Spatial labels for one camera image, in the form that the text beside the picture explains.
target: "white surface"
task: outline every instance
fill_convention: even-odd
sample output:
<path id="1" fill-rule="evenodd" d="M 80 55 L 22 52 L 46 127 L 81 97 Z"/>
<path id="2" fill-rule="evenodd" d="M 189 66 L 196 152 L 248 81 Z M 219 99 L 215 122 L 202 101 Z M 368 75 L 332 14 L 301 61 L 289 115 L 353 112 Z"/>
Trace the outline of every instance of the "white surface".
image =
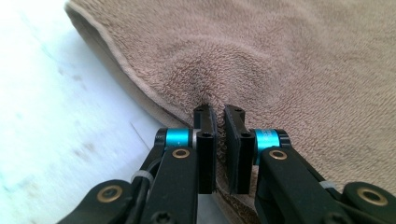
<path id="1" fill-rule="evenodd" d="M 88 49 L 64 0 L 2 6 L 0 223 L 55 223 L 95 185 L 129 180 L 162 125 Z M 225 222 L 208 196 L 198 222 Z"/>

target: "terry cloth texture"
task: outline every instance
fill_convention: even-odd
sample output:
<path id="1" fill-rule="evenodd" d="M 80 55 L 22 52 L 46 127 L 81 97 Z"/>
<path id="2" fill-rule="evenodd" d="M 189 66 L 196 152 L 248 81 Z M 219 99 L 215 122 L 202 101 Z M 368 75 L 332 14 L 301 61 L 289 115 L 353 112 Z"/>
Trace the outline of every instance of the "terry cloth texture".
<path id="1" fill-rule="evenodd" d="M 71 0 L 66 12 L 133 97 L 169 127 L 212 105 L 219 122 L 217 200 L 258 222 L 253 196 L 229 195 L 224 105 L 248 128 L 279 128 L 338 189 L 396 193 L 396 1 Z"/>

